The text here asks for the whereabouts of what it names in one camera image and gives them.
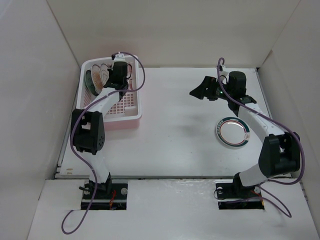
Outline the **white plate grey rim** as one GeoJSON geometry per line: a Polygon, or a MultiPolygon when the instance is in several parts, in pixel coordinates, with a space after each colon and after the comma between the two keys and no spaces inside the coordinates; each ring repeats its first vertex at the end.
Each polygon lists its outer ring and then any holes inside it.
{"type": "Polygon", "coordinates": [[[103,85],[105,85],[109,79],[108,65],[103,63],[100,65],[100,78],[103,85]]]}

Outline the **orange sunburst plate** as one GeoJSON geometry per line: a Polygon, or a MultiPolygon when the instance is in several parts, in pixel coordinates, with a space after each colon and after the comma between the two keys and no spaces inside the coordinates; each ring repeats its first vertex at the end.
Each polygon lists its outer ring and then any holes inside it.
{"type": "Polygon", "coordinates": [[[93,82],[95,91],[99,95],[102,92],[104,85],[105,85],[102,81],[102,78],[101,78],[99,65],[94,64],[91,67],[91,78],[92,78],[92,82],[93,82]]]}

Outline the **blue floral plate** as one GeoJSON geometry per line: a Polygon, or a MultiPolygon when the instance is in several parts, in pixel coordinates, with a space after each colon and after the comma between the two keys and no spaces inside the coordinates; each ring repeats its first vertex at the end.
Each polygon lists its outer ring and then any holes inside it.
{"type": "Polygon", "coordinates": [[[93,80],[92,80],[92,72],[91,70],[87,70],[84,75],[84,83],[86,88],[89,90],[89,92],[94,95],[98,96],[99,94],[96,92],[96,88],[94,86],[93,80]]]}

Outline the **green red rimmed plate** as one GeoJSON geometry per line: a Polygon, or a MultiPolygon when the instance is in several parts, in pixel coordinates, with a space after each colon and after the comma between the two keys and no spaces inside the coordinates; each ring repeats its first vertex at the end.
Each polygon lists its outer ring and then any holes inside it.
{"type": "Polygon", "coordinates": [[[215,134],[225,146],[242,148],[249,142],[251,132],[249,126],[240,118],[224,117],[217,122],[215,134]]]}

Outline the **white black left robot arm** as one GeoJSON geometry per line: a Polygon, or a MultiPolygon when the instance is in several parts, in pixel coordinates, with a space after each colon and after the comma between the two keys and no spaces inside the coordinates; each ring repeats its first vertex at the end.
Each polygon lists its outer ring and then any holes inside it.
{"type": "Polygon", "coordinates": [[[111,195],[112,179],[105,164],[99,163],[98,151],[105,144],[104,116],[129,91],[128,63],[116,60],[107,68],[108,78],[100,94],[84,108],[71,114],[70,148],[91,173],[88,191],[105,199],[111,195]]]}

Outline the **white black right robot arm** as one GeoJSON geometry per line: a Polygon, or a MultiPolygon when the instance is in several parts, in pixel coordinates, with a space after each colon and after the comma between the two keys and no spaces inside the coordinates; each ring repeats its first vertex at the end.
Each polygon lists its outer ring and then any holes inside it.
{"type": "Polygon", "coordinates": [[[243,72],[232,71],[226,83],[219,77],[205,76],[202,83],[189,93],[200,100],[227,101],[229,109],[235,114],[227,121],[247,124],[262,142],[257,164],[236,173],[232,182],[216,185],[219,200],[256,197],[255,189],[259,189],[262,183],[273,181],[279,175],[302,172],[305,167],[299,135],[266,116],[257,101],[247,94],[246,83],[243,72]]]}

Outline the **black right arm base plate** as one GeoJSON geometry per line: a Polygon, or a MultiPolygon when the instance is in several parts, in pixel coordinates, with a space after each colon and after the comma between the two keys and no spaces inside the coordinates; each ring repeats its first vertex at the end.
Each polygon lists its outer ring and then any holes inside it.
{"type": "Polygon", "coordinates": [[[236,189],[232,182],[216,182],[215,198],[219,210],[264,210],[261,190],[255,186],[236,189]]]}

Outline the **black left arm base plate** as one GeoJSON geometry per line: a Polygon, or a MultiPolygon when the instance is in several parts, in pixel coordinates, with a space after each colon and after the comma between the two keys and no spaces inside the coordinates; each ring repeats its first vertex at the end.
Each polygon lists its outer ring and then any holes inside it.
{"type": "MultiPolygon", "coordinates": [[[[91,198],[93,196],[94,186],[85,183],[84,187],[80,186],[82,190],[81,210],[86,210],[91,198]]],[[[110,194],[97,190],[90,210],[106,210],[118,211],[127,209],[128,184],[127,183],[113,183],[110,194]]]]}

